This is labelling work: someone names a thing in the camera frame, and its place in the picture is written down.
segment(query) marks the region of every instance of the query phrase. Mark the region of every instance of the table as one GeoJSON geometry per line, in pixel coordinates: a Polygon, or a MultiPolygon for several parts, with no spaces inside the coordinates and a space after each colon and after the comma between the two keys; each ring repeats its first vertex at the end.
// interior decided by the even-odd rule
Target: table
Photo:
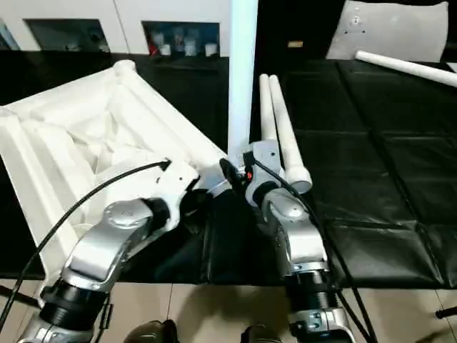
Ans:
{"type": "MultiPolygon", "coordinates": [[[[226,149],[227,59],[2,52],[7,86],[0,104],[125,58],[133,59],[139,75],[226,149]]],[[[457,90],[359,61],[288,61],[276,70],[313,177],[316,210],[357,285],[456,288],[457,90]]],[[[251,138],[258,139],[256,92],[251,131],[251,138]]],[[[0,277],[15,278],[34,243],[3,167],[0,185],[5,223],[0,277]]],[[[27,275],[43,276],[39,262],[27,275]]],[[[271,238],[233,192],[215,198],[143,251],[121,281],[281,284],[271,238]]]]}

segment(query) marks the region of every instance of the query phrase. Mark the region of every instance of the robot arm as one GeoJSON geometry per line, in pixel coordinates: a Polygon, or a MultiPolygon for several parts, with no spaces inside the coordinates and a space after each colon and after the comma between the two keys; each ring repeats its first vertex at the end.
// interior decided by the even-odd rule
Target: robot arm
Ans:
{"type": "Polygon", "coordinates": [[[101,221],[82,236],[61,278],[41,295],[36,313],[19,343],[89,343],[93,326],[125,263],[179,223],[179,204],[198,174],[172,163],[150,199],[115,202],[101,221]]]}
{"type": "Polygon", "coordinates": [[[290,300],[292,335],[299,342],[355,343],[346,312],[338,305],[323,240],[309,210],[255,163],[280,174],[278,142],[255,142],[244,157],[246,173],[251,175],[246,199],[261,209],[268,235],[275,239],[277,267],[290,300]]]}

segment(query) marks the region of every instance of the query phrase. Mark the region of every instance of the white vertical pole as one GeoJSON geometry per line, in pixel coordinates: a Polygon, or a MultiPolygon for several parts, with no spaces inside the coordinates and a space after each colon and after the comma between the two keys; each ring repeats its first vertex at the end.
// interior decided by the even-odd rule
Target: white vertical pole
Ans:
{"type": "Polygon", "coordinates": [[[228,77],[228,158],[242,165],[249,144],[258,0],[232,0],[228,77]]]}

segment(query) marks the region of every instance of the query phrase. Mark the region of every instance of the white tube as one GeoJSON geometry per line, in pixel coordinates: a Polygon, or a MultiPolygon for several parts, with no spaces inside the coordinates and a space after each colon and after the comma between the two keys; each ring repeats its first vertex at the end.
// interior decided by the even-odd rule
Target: white tube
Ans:
{"type": "Polygon", "coordinates": [[[284,170],[286,171],[286,180],[293,187],[305,193],[313,186],[311,175],[303,165],[300,150],[293,133],[291,120],[288,116],[286,102],[284,101],[281,86],[276,75],[270,76],[271,99],[273,101],[274,116],[278,125],[279,143],[284,160],[284,170]]]}
{"type": "Polygon", "coordinates": [[[431,68],[429,66],[422,66],[417,63],[402,61],[401,59],[392,59],[369,52],[357,51],[356,59],[361,61],[377,64],[386,68],[402,71],[403,73],[423,77],[424,79],[447,84],[452,87],[457,87],[457,74],[449,71],[431,68]]]}
{"type": "Polygon", "coordinates": [[[268,75],[262,74],[259,78],[260,85],[260,125],[262,139],[278,140],[276,124],[274,122],[273,104],[271,102],[270,81],[268,75]]]}
{"type": "Polygon", "coordinates": [[[258,0],[232,0],[228,76],[228,158],[243,163],[251,129],[258,0]]]}

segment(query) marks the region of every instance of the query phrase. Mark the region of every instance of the white foam structure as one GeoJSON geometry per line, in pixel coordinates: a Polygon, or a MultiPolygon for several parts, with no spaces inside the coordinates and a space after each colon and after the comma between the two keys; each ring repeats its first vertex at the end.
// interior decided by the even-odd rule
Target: white foam structure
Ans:
{"type": "MultiPolygon", "coordinates": [[[[196,187],[214,194],[226,187],[219,167],[226,154],[128,60],[0,107],[0,155],[37,245],[83,195],[137,166],[164,159],[185,162],[200,174],[196,187]]],[[[43,286],[58,277],[104,207],[153,196],[162,173],[155,168],[126,177],[74,212],[41,253],[43,286]]]]}

